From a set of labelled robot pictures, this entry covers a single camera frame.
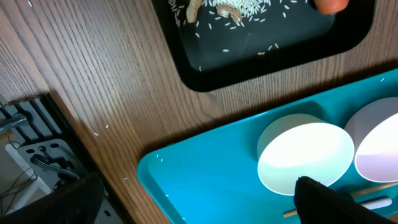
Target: brown tabletop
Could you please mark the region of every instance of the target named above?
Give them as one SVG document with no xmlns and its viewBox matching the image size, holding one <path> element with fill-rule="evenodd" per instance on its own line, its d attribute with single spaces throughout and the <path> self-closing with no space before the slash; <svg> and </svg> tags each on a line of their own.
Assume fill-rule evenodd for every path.
<svg viewBox="0 0 398 224">
<path fill-rule="evenodd" d="M 353 50 L 209 93 L 180 81 L 150 0 L 30 1 L 0 0 L 0 94 L 51 92 L 137 223 L 168 222 L 136 179 L 149 151 L 398 67 L 395 0 Z"/>
</svg>

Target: black tray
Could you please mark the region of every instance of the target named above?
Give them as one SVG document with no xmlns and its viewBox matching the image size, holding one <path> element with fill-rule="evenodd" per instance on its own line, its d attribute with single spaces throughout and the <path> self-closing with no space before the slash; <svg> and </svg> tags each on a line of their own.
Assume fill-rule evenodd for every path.
<svg viewBox="0 0 398 224">
<path fill-rule="evenodd" d="M 254 16 L 265 18 L 264 22 L 248 22 L 248 18 L 244 18 L 244 27 L 230 30 L 236 24 L 231 18 L 214 20 L 219 16 L 215 7 L 199 9 L 198 27 L 196 23 L 183 25 L 189 1 L 176 0 L 177 7 L 185 5 L 178 15 L 178 27 L 168 0 L 152 0 L 183 83 L 195 91 L 211 91 L 340 54 L 365 38 L 376 7 L 376 0 L 350 0 L 344 11 L 324 16 L 311 1 L 283 0 L 282 4 L 279 0 L 271 1 L 267 12 Z M 228 27 L 224 26 L 227 22 L 231 23 Z"/>
</svg>

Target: white rice pile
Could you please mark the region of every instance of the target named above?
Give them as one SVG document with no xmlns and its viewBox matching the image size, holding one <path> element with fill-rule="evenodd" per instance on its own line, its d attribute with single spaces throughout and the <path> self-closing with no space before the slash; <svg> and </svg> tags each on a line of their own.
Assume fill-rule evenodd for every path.
<svg viewBox="0 0 398 224">
<path fill-rule="evenodd" d="M 241 12 L 241 16 L 250 17 L 261 11 L 265 6 L 271 6 L 271 0 L 203 0 L 202 5 L 217 7 L 222 4 L 229 5 Z"/>
</svg>

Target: tomato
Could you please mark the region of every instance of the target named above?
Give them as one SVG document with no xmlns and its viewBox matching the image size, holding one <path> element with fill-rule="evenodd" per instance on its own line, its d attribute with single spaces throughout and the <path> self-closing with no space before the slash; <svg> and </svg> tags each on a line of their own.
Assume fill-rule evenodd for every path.
<svg viewBox="0 0 398 224">
<path fill-rule="evenodd" d="M 345 9 L 349 0 L 315 0 L 318 11 L 322 14 L 333 14 Z"/>
</svg>

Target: red tomato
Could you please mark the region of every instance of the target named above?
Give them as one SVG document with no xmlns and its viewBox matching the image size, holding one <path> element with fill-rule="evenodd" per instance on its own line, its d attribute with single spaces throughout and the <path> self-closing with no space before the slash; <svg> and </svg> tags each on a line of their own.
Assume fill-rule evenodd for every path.
<svg viewBox="0 0 398 224">
<path fill-rule="evenodd" d="M 349 0 L 315 0 L 318 11 L 322 14 L 333 14 L 345 9 Z"/>
</svg>

